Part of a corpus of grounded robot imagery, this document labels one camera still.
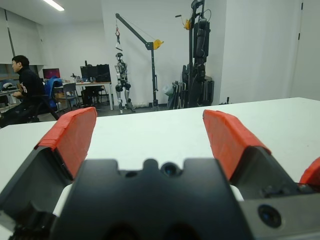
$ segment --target black hair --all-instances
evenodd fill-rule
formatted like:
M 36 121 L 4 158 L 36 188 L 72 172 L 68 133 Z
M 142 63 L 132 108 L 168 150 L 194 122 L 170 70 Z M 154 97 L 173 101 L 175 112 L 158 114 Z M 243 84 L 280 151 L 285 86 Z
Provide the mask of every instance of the black hair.
M 29 59 L 26 58 L 23 55 L 14 56 L 12 58 L 12 61 L 15 61 L 16 63 L 21 63 L 22 67 L 28 67 L 29 66 Z

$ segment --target man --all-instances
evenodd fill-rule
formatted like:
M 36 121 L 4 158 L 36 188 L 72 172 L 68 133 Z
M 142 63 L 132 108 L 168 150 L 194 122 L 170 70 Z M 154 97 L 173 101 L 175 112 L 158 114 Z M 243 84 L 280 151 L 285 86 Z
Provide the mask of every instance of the man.
M 32 96 L 44 95 L 45 88 L 40 78 L 29 69 L 29 60 L 23 55 L 12 58 L 12 68 L 19 74 L 21 90 L 13 93 L 13 96 L 22 101 L 18 106 L 6 111 L 0 118 L 0 127 L 11 124 L 21 124 L 28 121 L 31 111 L 37 104 Z
M 40 78 L 30 70 L 29 60 L 25 56 L 18 55 L 12 58 L 12 68 L 19 74 L 19 82 L 22 91 L 16 91 L 13 96 L 28 101 L 34 95 L 44 95 L 45 88 Z

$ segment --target black jacket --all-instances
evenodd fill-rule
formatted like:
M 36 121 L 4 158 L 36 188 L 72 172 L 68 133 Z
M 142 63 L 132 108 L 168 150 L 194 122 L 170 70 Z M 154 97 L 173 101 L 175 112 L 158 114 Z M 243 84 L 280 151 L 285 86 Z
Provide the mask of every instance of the black jacket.
M 45 87 L 42 81 L 29 67 L 24 66 L 18 71 L 18 74 L 23 96 L 29 98 L 34 95 L 45 94 Z

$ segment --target black monitor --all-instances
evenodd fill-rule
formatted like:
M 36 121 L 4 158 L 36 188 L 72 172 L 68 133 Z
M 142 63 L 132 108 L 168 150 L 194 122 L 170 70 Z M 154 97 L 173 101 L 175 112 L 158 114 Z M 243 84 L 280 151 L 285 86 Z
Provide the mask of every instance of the black monitor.
M 52 77 L 60 78 L 59 68 L 42 69 L 42 71 L 44 79 L 51 79 Z
M 80 70 L 81 70 L 82 78 L 83 79 L 87 79 L 88 78 L 88 67 L 87 66 L 81 66 Z
M 97 78 L 98 68 L 97 66 L 81 66 L 81 75 L 84 79 Z
M 98 68 L 97 66 L 87 66 L 88 68 L 88 78 L 97 78 Z
M 84 79 L 95 78 L 97 82 L 111 82 L 109 64 L 81 66 L 80 69 Z

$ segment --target white wall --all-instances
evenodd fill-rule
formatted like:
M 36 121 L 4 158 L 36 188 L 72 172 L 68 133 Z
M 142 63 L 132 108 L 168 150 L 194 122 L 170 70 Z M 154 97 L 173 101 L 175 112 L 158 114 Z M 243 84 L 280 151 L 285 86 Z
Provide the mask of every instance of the white wall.
M 320 1 L 304 0 L 291 97 L 320 101 Z
M 300 0 L 227 0 L 220 101 L 289 96 Z
M 72 73 L 81 76 L 80 66 L 111 64 L 107 61 L 106 39 L 102 21 L 39 26 L 44 68 L 59 68 L 62 78 Z
M 159 104 L 168 102 L 168 96 L 162 92 L 163 86 L 181 80 L 183 65 L 189 61 L 189 33 L 183 28 L 184 21 L 190 17 L 191 2 L 186 0 L 102 0 L 103 23 L 107 46 L 107 62 L 116 64 L 116 17 L 119 13 L 136 24 L 143 31 L 164 44 L 154 51 L 155 73 L 158 75 L 157 99 Z M 128 63 L 128 81 L 131 82 L 130 98 L 139 106 L 153 102 L 151 51 L 130 32 L 119 20 L 120 43 L 123 48 L 124 61 Z M 153 39 L 132 25 L 150 42 Z M 113 86 L 117 84 L 116 71 L 110 68 Z
M 205 65 L 205 74 L 214 80 L 212 105 L 220 103 L 222 69 L 225 49 L 227 0 L 207 0 L 206 6 L 211 9 L 209 56 Z

